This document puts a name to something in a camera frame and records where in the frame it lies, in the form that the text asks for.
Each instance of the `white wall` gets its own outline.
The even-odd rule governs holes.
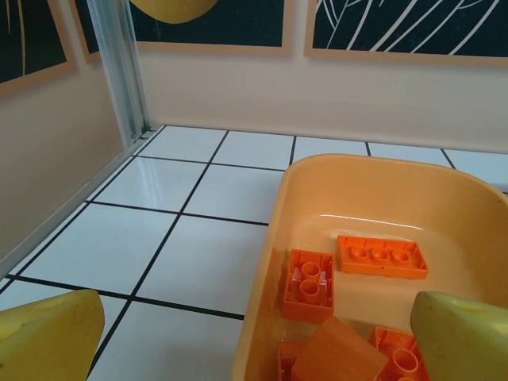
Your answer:
[[[59,4],[79,69],[0,98],[0,258],[123,149],[102,65],[85,64]]]
[[[508,70],[303,57],[147,53],[156,123],[508,152]]]

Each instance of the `floor tile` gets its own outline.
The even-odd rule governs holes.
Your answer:
[[[23,266],[25,266],[32,258],[35,256],[39,250],[41,250],[58,232],[77,214],[79,211],[85,207],[85,204],[81,204],[76,210],[74,210],[69,217],[67,217],[63,222],[51,232],[40,244],[37,245],[35,249],[32,250],[15,268],[10,271],[10,274],[17,274]]]
[[[114,172],[113,172],[113,173],[112,173],[112,174],[111,174],[111,175],[110,175],[110,176],[109,176],[109,177],[108,177],[108,178],[107,178],[107,179],[106,179],[106,180],[105,180],[102,184],[100,184],[100,185],[97,187],[97,189],[96,189],[96,190],[94,190],[94,191],[93,191],[93,192],[92,192],[92,193],[91,193],[91,194],[87,197],[87,201],[90,201],[90,200],[94,199],[94,197],[95,197],[95,196],[96,196],[96,195],[97,195],[100,191],[102,191],[102,190],[104,189],[104,187],[106,187],[106,186],[107,186],[107,184],[111,181],[111,179],[113,179],[113,178],[114,178],[114,176],[116,176],[116,175],[117,175],[117,173],[118,173],[119,171],[122,171],[122,170],[124,169],[124,167],[126,167],[127,165],[129,165],[129,164],[130,164],[130,161],[131,161],[131,158],[130,158],[130,157],[129,157],[129,158],[127,158],[127,160],[126,160],[124,163],[122,163],[122,164],[120,165],[120,167],[118,167],[118,168],[117,168],[117,169],[116,169],[116,170],[115,170],[115,171],[114,171]]]
[[[179,212],[205,166],[137,157],[96,201]]]
[[[209,161],[225,131],[168,126],[140,155],[166,159]]]
[[[410,147],[395,144],[369,143],[371,154],[389,159],[419,161],[421,163],[450,167],[443,152],[438,148]]]
[[[23,275],[130,294],[174,218],[89,205]]]
[[[293,163],[304,157],[323,153],[345,153],[349,155],[367,155],[363,141],[318,139],[316,137],[297,137],[294,147]]]
[[[508,155],[446,150],[455,168],[508,192]]]
[[[269,222],[282,172],[210,166],[185,211]]]
[[[292,146],[293,137],[289,136],[230,132],[214,163],[286,169]]]
[[[181,217],[137,295],[245,314],[266,230]]]
[[[65,290],[58,287],[43,286],[35,283],[14,281],[7,289],[0,294],[0,310],[8,310],[24,304],[37,302],[43,299],[52,298],[57,295],[66,294],[71,290]],[[104,307],[104,316],[106,323],[102,332],[101,342],[108,333],[122,307],[125,300],[101,296],[102,306]]]
[[[88,380],[230,379],[241,323],[134,302]]]

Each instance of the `orange plastic tub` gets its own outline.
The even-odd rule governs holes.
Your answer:
[[[334,312],[366,340],[375,325],[411,332],[416,293],[443,291],[508,308],[508,201],[462,172],[363,156],[313,156],[283,177],[252,287],[232,379],[276,381],[277,343],[317,325],[282,318],[291,249],[337,252],[338,236],[418,243],[412,280],[334,269]]]

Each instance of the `orange lego brick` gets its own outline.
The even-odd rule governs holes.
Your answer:
[[[333,314],[333,255],[291,250],[283,318],[321,324]]]
[[[388,359],[334,316],[317,329],[291,369],[291,381],[372,381]]]
[[[291,369],[294,361],[305,347],[306,343],[277,343],[277,357],[279,365],[279,381],[291,381]]]
[[[339,270],[347,274],[425,279],[429,268],[413,241],[339,236]]]
[[[376,326],[368,342],[389,359],[377,381],[430,381],[416,340],[410,333]]]

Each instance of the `wooden picture frame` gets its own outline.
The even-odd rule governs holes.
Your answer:
[[[74,23],[78,30],[79,43],[81,44],[81,49],[83,50],[83,55],[85,56],[85,62],[87,64],[96,64],[97,62],[101,62],[101,53],[90,52],[88,49],[87,38],[85,37],[83,22],[79,16],[76,0],[69,0],[69,6],[71,7],[72,18],[74,19]]]
[[[253,54],[260,56],[289,56],[291,53],[291,32],[294,16],[294,1],[285,0],[283,6],[283,35],[281,46],[254,46],[234,44],[194,44],[177,42],[138,41],[137,46],[144,52],[192,52],[218,54]]]
[[[61,75],[74,71],[77,66],[75,57],[72,54],[71,43],[67,36],[64,20],[57,0],[46,0],[51,11],[53,22],[60,39],[60,44],[65,55],[65,62],[59,63],[55,66],[47,67],[45,69],[35,71],[33,73],[24,74],[15,79],[7,80],[0,83],[0,97],[12,94],[13,92],[27,89],[36,86],[40,83],[54,79]]]
[[[493,0],[491,8],[494,9],[499,0]],[[381,61],[395,61],[403,63],[419,63],[419,64],[455,64],[455,65],[486,65],[494,67],[508,66],[508,57],[505,56],[462,56],[451,54],[432,54],[432,53],[412,53],[412,52],[380,52],[380,51],[366,51],[366,50],[347,50],[338,48],[315,48],[314,47],[314,33],[315,23],[317,16],[318,4],[326,2],[326,0],[308,0],[307,10],[307,25],[306,25],[306,38],[304,47],[304,56],[310,58],[324,58],[324,59],[343,59],[343,60],[381,60]]]

